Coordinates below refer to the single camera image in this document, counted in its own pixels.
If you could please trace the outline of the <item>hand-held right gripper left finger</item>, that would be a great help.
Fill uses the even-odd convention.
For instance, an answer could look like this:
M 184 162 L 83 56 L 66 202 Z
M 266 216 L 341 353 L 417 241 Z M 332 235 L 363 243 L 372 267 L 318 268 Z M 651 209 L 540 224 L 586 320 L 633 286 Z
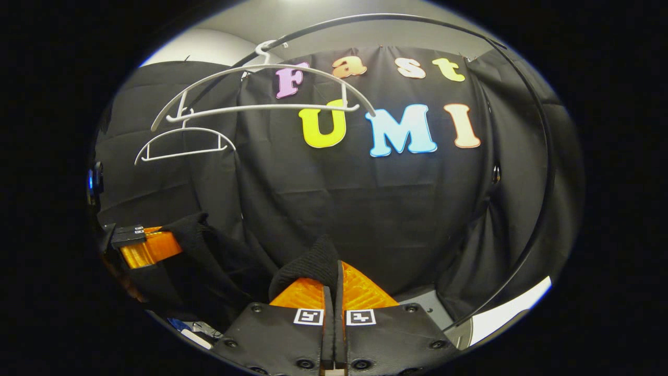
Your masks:
M 299 278 L 271 304 L 251 302 L 212 353 L 257 376 L 325 376 L 336 368 L 331 290 Z

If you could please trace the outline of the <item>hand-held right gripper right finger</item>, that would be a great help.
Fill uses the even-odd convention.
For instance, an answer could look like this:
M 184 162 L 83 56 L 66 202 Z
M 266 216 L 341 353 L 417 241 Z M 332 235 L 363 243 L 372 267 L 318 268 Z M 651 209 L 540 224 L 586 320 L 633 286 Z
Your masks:
M 460 354 L 421 304 L 399 304 L 339 262 L 336 367 L 344 376 L 427 376 Z

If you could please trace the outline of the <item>black knit jacket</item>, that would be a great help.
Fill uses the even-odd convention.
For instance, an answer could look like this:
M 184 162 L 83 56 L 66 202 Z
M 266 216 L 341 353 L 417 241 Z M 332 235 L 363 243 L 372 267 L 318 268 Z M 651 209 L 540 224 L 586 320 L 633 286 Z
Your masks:
M 201 321 L 224 332 L 250 303 L 271 302 L 299 278 L 318 281 L 337 295 L 339 255 L 329 236 L 277 268 L 261 249 L 213 228 L 207 217 L 192 214 L 162 226 L 181 253 L 129 271 L 148 309 L 163 319 Z

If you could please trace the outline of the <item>white clothes hanger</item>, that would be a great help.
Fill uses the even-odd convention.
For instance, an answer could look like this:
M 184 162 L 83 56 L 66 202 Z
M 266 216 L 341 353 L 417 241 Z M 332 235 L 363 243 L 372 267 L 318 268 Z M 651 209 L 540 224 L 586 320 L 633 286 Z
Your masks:
M 208 149 L 202 149 L 202 150 L 194 150 L 194 151 L 186 151 L 186 152 L 179 152 L 179 153 L 172 153 L 169 155 L 164 155 L 164 156 L 157 156 L 157 157 L 150 157 L 150 150 L 151 150 L 151 145 L 161 139 L 165 138 L 166 136 L 169 135 L 175 135 L 177 133 L 186 133 L 186 132 L 201 132 L 201 133 L 209 133 L 212 135 L 217 136 L 217 147 L 216 148 L 208 148 Z M 174 159 L 176 157 L 184 157 L 184 156 L 191 156 L 191 155 L 200 155 L 200 154 L 205 154 L 205 153 L 211 153 L 211 152 L 219 152 L 219 151 L 225 151 L 228 148 L 231 148 L 232 151 L 236 151 L 236 145 L 231 141 L 231 139 L 227 138 L 224 134 L 222 134 L 219 131 L 215 131 L 209 128 L 203 128 L 203 127 L 187 127 L 187 126 L 182 126 L 181 128 L 174 129 L 171 131 L 167 131 L 165 133 L 161 133 L 160 135 L 157 135 L 153 138 L 151 138 L 143 147 L 141 150 L 139 150 L 138 154 L 136 155 L 134 159 L 133 165 L 138 165 L 140 161 L 144 162 L 150 162 L 150 161 L 155 161 L 155 160 L 164 160 L 164 159 Z
M 245 112 L 249 110 L 302 110 L 302 109 L 317 109 L 317 110 L 339 110 L 342 112 L 355 112 L 359 110 L 360 107 L 364 107 L 366 112 L 372 117 L 375 117 L 377 110 L 374 109 L 371 102 L 364 96 L 357 88 L 352 86 L 350 83 L 346 83 L 344 79 L 337 78 L 336 76 L 314 69 L 312 67 L 305 66 L 296 66 L 291 64 L 270 64 L 269 63 L 269 53 L 261 50 L 261 48 L 268 46 L 269 43 L 263 42 L 260 45 L 257 45 L 255 52 L 260 53 L 265 59 L 262 64 L 255 64 L 252 66 L 241 66 L 241 67 L 231 67 L 221 72 L 206 76 L 202 79 L 199 79 L 195 83 L 192 83 L 189 86 L 186 86 L 181 92 L 177 93 L 164 107 L 158 112 L 157 117 L 153 120 L 150 130 L 155 132 L 158 130 L 160 124 L 163 121 L 168 122 L 182 122 L 189 121 L 190 119 L 197 119 L 205 116 L 214 116 L 218 114 L 227 114 L 227 113 L 237 113 Z M 189 114 L 184 115 L 183 111 L 186 108 L 185 101 L 187 95 L 194 90 L 195 88 L 213 81 L 213 79 L 224 78 L 229 74 L 236 72 L 244 72 L 248 69 L 293 69 L 294 71 L 307 72 L 315 76 L 326 78 L 333 83 L 339 84 L 341 86 L 341 100 L 343 100 L 343 105 L 315 105 L 315 104 L 257 104 L 257 105 L 236 105 L 235 107 L 224 107 L 220 109 L 213 110 L 204 110 L 200 112 L 193 111 Z

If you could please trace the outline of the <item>black clothes rack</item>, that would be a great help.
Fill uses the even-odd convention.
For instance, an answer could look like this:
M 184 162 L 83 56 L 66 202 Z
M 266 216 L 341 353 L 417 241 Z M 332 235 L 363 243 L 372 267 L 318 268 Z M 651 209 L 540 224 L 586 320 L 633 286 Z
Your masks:
M 545 175 L 545 186 L 544 193 L 542 195 L 541 209 L 538 212 L 534 227 L 532 232 L 527 238 L 527 243 L 524 246 L 524 249 L 520 253 L 515 264 L 511 267 L 511 270 L 508 272 L 508 276 L 499 284 L 494 290 L 492 290 L 491 295 L 486 298 L 478 307 L 475 307 L 470 313 L 461 317 L 457 321 L 454 321 L 449 326 L 442 328 L 444 333 L 453 333 L 456 329 L 463 325 L 469 325 L 471 328 L 474 328 L 474 318 L 482 316 L 485 312 L 483 309 L 491 302 L 493 302 L 499 293 L 503 292 L 506 286 L 517 276 L 519 271 L 524 267 L 529 259 L 534 246 L 536 245 L 539 235 L 544 228 L 544 222 L 546 219 L 546 213 L 549 207 L 549 200 L 553 196 L 554 188 L 554 175 L 555 175 L 555 166 L 553 160 L 554 147 L 553 147 L 553 136 L 551 126 L 548 122 L 547 116 L 545 114 L 544 105 L 542 104 L 541 99 L 534 86 L 530 83 L 527 76 L 524 74 L 522 69 L 506 54 L 508 47 L 503 45 L 498 41 L 492 40 L 488 36 L 485 36 L 479 32 L 472 31 L 471 29 L 465 28 L 463 26 L 454 25 L 452 23 L 446 23 L 442 20 L 437 20 L 429 17 L 423 17 L 419 15 L 408 15 L 408 14 L 360 14 L 360 15 L 349 15 L 346 17 L 339 17 L 332 20 L 327 20 L 321 23 L 316 23 L 315 25 L 308 26 L 307 28 L 299 29 L 293 33 L 289 33 L 286 36 L 282 36 L 278 40 L 269 40 L 261 43 L 256 47 L 256 49 L 251 52 L 248 56 L 244 57 L 240 61 L 236 62 L 234 66 L 225 69 L 223 72 L 219 73 L 218 76 L 221 78 L 224 74 L 231 74 L 233 72 L 251 72 L 253 69 L 264 69 L 270 67 L 281 67 L 281 64 L 270 64 L 269 63 L 269 51 L 273 48 L 276 48 L 280 45 L 286 45 L 289 41 L 296 40 L 297 38 L 303 37 L 305 35 L 315 33 L 317 31 L 322 31 L 323 29 L 334 28 L 336 26 L 360 23 L 366 21 L 377 21 L 377 20 L 401 20 L 401 21 L 412 21 L 423 24 L 430 24 L 441 26 L 444 28 L 455 29 L 466 33 L 471 36 L 480 38 L 489 45 L 492 49 L 495 50 L 501 57 L 503 57 L 508 64 L 516 71 L 516 74 L 523 81 L 527 92 L 531 96 L 534 105 L 536 107 L 537 114 L 539 116 L 539 124 L 541 125 L 542 133 L 544 136 L 545 143 L 545 165 L 544 171 Z

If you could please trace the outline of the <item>black backdrop cloth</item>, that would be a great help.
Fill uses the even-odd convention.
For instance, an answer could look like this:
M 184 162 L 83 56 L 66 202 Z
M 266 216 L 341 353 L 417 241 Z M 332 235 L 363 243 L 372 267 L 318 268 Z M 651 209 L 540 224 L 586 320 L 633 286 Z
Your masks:
M 554 283 L 582 219 L 577 127 L 551 87 L 519 57 L 551 126 L 554 188 L 544 228 L 517 276 L 487 305 Z M 434 290 L 458 320 L 503 282 L 527 244 L 545 186 L 545 143 L 534 102 L 496 51 L 473 59 L 405 48 L 350 48 L 294 58 L 338 74 L 371 102 L 364 109 L 249 110 L 198 117 L 236 151 L 140 161 L 151 138 L 179 128 L 158 112 L 186 86 L 220 72 L 203 62 L 139 67 L 103 121 L 100 223 L 165 226 L 207 214 L 210 226 L 261 249 L 277 268 L 331 238 L 339 259 L 396 298 Z M 217 147 L 186 132 L 150 157 Z

